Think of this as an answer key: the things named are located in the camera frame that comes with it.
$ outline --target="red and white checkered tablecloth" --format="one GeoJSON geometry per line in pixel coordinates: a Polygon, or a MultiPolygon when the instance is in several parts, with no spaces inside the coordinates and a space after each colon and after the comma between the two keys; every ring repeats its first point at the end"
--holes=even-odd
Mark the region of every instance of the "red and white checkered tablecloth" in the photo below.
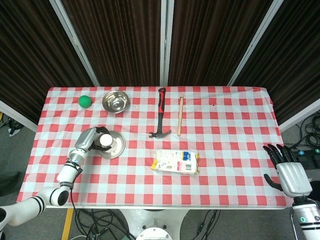
{"type": "Polygon", "coordinates": [[[124,152],[104,159],[90,151],[76,179],[78,206],[283,208],[292,200],[268,186],[263,174],[278,181],[266,144],[282,144],[272,101],[265,88],[228,86],[167,87],[163,131],[158,124],[159,87],[53,87],[48,91],[17,201],[56,180],[81,132],[106,126],[120,132],[124,152]],[[131,105],[124,112],[104,110],[103,96],[122,90],[131,105]],[[180,96],[184,95],[181,136],[177,136],[180,96]],[[87,109],[78,98],[91,97],[87,109]],[[150,169],[156,149],[199,153],[199,174],[150,169]]]}

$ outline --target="hammer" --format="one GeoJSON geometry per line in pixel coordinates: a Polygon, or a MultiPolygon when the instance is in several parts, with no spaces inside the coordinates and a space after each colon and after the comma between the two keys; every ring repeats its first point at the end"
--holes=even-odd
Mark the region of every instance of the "hammer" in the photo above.
{"type": "Polygon", "coordinates": [[[159,90],[159,104],[158,104],[158,129],[156,133],[150,132],[149,138],[155,137],[156,139],[162,139],[171,133],[171,130],[167,133],[162,133],[162,120],[164,118],[165,112],[165,95],[166,95],[166,88],[162,87],[159,90]]]}

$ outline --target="robotic arm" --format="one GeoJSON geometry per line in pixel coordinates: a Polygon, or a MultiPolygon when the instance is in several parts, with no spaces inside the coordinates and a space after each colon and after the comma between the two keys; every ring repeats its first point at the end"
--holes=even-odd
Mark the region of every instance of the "robotic arm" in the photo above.
{"type": "Polygon", "coordinates": [[[46,186],[37,195],[22,202],[0,207],[0,238],[4,227],[21,225],[44,212],[47,205],[62,206],[68,198],[69,192],[74,186],[75,179],[82,172],[81,166],[85,160],[86,153],[91,149],[107,151],[111,147],[101,147],[95,144],[97,135],[107,134],[105,127],[93,127],[82,132],[75,143],[75,149],[70,151],[62,171],[57,176],[60,187],[46,186]]]}
{"type": "Polygon", "coordinates": [[[283,191],[288,197],[293,198],[292,208],[299,219],[305,238],[320,240],[320,211],[316,202],[308,199],[313,189],[306,172],[287,146],[279,144],[276,146],[281,153],[271,144],[263,146],[263,149],[270,156],[280,183],[272,181],[267,174],[263,176],[272,188],[283,191]]]}

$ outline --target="dark brown curtain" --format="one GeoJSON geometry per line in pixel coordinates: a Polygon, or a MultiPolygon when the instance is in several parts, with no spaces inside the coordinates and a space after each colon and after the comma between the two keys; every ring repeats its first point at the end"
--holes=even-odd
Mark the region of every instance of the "dark brown curtain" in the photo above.
{"type": "Polygon", "coordinates": [[[272,0],[175,0],[170,86],[227,85],[272,0]]]}
{"type": "Polygon", "coordinates": [[[160,0],[63,0],[103,86],[157,86],[160,0]]]}
{"type": "Polygon", "coordinates": [[[0,1],[0,31],[0,100],[34,123],[50,87],[93,85],[49,1],[0,1]]]}
{"type": "Polygon", "coordinates": [[[284,1],[236,79],[265,87],[279,124],[320,98],[320,2],[284,1]]]}

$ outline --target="package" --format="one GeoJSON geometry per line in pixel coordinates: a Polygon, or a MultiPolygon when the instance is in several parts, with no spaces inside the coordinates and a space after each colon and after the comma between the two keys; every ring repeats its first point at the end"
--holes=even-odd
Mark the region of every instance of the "package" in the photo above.
{"type": "Polygon", "coordinates": [[[155,152],[155,160],[151,169],[181,174],[196,174],[199,172],[198,158],[199,154],[192,151],[158,149],[155,152]]]}

